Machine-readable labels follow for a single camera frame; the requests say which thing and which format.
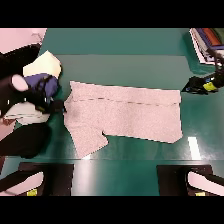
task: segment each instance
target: blue cloth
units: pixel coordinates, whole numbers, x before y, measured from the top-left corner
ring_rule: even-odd
[[[202,28],[196,28],[196,30],[198,31],[199,35],[201,36],[202,40],[205,42],[208,48],[211,48],[212,50],[224,50],[224,45],[212,46]]]
[[[32,75],[32,76],[27,76],[24,79],[26,80],[27,84],[29,84],[31,86],[32,89],[34,89],[38,82],[43,79],[43,78],[47,78],[50,75],[46,74],[46,73],[41,73],[41,74],[36,74],[36,75]],[[45,93],[47,98],[52,97],[58,90],[59,84],[58,84],[58,80],[56,77],[52,76],[51,79],[49,79],[49,81],[46,83],[45,86]]]

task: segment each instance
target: wall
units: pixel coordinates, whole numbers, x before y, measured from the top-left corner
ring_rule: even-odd
[[[6,53],[32,43],[32,33],[43,38],[47,28],[0,28],[0,52]]]

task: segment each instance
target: table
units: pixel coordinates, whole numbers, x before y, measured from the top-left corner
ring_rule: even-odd
[[[188,31],[185,28],[52,28],[47,30],[40,54],[49,50],[62,62],[62,89],[57,98],[68,97],[70,80],[181,90],[194,74],[214,71],[213,66],[198,62]],[[203,164],[204,160],[209,160],[206,163],[213,166],[214,173],[222,176],[224,167],[219,160],[224,159],[224,91],[209,96],[186,93],[181,96],[184,136],[174,144],[107,136],[109,144],[92,154],[89,161],[76,160],[74,144],[64,127],[63,116],[53,115],[48,121],[53,130],[50,143],[29,161],[77,164],[73,195],[158,195],[156,164],[191,164],[192,159],[200,159]],[[189,141],[192,138],[189,137],[194,140],[191,147]],[[200,155],[195,157],[197,147]],[[19,161],[24,160],[7,158],[0,178],[12,172],[9,167],[16,169]],[[145,188],[133,189],[140,181],[139,174],[141,182],[146,184]],[[88,180],[91,180],[88,182],[91,183],[89,190],[78,189],[83,185],[82,181]]]

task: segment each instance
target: teal tabletop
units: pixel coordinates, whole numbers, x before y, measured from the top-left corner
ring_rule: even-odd
[[[62,88],[56,98],[63,100],[72,80],[181,90],[191,76],[214,71],[214,66],[199,63],[186,28],[49,28],[40,54],[46,50],[62,63]],[[224,159],[224,90],[208,96],[181,93],[181,98],[183,137],[174,144],[106,136],[106,147],[91,154],[89,161],[77,160],[63,115],[56,114],[48,121],[51,139],[29,161],[74,163],[73,195],[158,195],[156,164],[211,164],[222,176],[223,161],[218,160]],[[19,161],[24,160],[7,158],[0,178],[13,172]],[[83,175],[91,180],[86,190],[80,188]]]

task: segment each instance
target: pink cloth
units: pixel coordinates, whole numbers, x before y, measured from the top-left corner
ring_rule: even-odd
[[[11,134],[13,132],[13,129],[15,127],[15,123],[13,122],[9,126],[0,124],[0,141],[5,138],[7,135]]]
[[[108,144],[102,133],[167,143],[182,137],[179,90],[70,84],[64,121],[79,158]]]

